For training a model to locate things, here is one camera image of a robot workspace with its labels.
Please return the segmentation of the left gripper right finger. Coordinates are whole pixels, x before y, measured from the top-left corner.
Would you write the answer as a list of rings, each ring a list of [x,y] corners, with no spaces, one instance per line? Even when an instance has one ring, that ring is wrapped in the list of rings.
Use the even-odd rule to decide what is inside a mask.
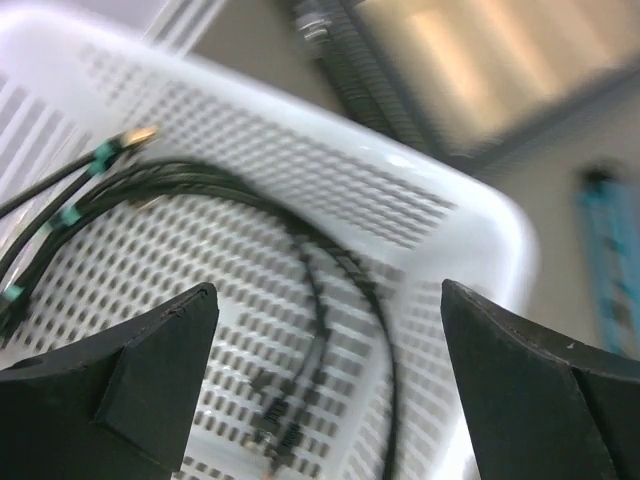
[[[482,478],[638,478],[638,361],[453,280],[442,284],[441,317]]]

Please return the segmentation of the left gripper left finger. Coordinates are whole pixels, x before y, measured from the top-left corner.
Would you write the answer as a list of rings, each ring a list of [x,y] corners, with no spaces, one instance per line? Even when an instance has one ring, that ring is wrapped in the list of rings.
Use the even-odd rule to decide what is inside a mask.
[[[1,372],[4,479],[169,479],[219,318],[211,283]]]

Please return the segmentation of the dark blue network switch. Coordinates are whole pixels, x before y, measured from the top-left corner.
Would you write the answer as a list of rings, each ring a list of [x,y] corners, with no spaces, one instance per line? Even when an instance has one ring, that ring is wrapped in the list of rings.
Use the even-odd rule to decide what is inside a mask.
[[[639,357],[639,181],[605,165],[580,173],[576,204],[605,348]]]

